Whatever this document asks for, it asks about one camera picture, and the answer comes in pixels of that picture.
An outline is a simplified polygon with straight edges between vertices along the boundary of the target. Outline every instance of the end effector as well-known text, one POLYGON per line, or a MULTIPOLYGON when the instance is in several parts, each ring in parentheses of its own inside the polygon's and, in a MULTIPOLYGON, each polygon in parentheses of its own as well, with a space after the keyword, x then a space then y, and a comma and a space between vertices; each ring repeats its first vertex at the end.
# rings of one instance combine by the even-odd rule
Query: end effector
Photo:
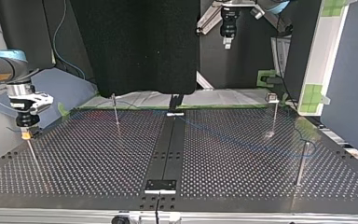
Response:
POLYGON ((31 82, 28 62, 20 50, 0 50, 0 84, 7 85, 7 96, 13 110, 18 112, 16 124, 22 138, 29 140, 38 134, 38 114, 48 109, 53 97, 35 90, 31 82))
POLYGON ((231 49, 231 42, 237 35, 237 19, 242 7, 251 7, 251 14, 257 20, 267 13, 270 21, 270 15, 280 13, 288 4, 289 0, 215 0, 199 20, 198 33, 207 35, 222 21, 220 35, 225 49, 231 49))

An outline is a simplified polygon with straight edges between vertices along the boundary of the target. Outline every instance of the metal rod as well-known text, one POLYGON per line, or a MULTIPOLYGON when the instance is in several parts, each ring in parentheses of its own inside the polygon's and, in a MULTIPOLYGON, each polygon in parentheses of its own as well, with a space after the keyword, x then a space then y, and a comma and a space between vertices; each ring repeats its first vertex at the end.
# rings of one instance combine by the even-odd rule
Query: metal rod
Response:
POLYGON ((36 157, 36 155, 34 154, 34 147, 33 147, 32 144, 31 144, 31 140, 27 140, 27 143, 28 143, 29 149, 31 150, 32 157, 34 158, 34 160, 37 161, 37 157, 36 157))
POLYGON ((274 123, 275 123, 275 120, 277 118, 277 113, 278 113, 278 103, 275 104, 274 123))
POLYGON ((300 165, 298 167, 298 174, 297 174, 297 178, 296 178, 296 186, 300 187, 301 186, 301 179, 304 173, 304 167, 305 167, 305 162, 306 162, 306 158, 305 158, 305 154, 306 152, 309 150, 310 148, 310 143, 306 142, 304 143, 304 147, 301 153, 301 161, 300 161, 300 165))
POLYGON ((116 96, 114 93, 112 94, 112 105, 113 105, 113 108, 115 109, 116 124, 118 125, 120 122, 118 121, 117 103, 116 103, 116 96))

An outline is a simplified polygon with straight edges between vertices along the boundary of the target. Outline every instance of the black curtain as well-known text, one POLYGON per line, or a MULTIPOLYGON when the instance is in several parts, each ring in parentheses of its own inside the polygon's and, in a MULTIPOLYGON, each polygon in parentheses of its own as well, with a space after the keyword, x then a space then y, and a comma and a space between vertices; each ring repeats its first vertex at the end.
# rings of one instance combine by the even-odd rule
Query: black curtain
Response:
POLYGON ((77 24, 103 97, 196 89, 199 0, 74 0, 77 24))

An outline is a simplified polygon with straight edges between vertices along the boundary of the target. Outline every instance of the gray wall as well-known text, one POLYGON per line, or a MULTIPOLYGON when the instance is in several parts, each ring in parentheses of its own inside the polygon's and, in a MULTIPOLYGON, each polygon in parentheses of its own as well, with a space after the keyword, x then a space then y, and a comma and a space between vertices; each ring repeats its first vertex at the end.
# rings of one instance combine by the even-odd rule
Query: gray wall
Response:
POLYGON ((358 148, 358 2, 350 6, 327 96, 322 122, 358 148))

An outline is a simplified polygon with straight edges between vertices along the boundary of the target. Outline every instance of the perforated metal table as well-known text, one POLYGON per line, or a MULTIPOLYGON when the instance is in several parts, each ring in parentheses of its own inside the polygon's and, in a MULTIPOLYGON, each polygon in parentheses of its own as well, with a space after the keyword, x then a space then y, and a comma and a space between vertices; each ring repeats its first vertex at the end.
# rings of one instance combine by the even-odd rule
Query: perforated metal table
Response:
POLYGON ((358 215, 358 160, 273 108, 77 110, 0 159, 0 208, 358 215), (296 186, 306 142, 301 185, 296 186), (174 195, 146 195, 148 180, 174 195))

